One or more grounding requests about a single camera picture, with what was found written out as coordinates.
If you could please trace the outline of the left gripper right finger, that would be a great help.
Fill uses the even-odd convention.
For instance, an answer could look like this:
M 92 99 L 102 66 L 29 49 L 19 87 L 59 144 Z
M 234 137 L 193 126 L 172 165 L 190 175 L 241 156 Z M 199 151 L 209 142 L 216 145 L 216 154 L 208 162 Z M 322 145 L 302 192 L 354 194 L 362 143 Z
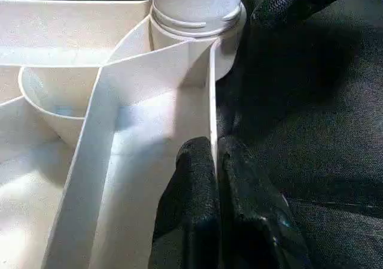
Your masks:
M 302 268 L 303 237 L 288 202 L 235 137 L 218 141 L 225 268 Z

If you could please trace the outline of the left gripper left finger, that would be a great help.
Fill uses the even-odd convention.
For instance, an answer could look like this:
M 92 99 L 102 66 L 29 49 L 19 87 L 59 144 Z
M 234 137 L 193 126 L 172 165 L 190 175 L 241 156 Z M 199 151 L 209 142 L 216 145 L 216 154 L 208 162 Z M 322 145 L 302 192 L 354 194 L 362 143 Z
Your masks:
M 211 143 L 186 141 L 159 200 L 150 268 L 218 268 L 220 209 Z

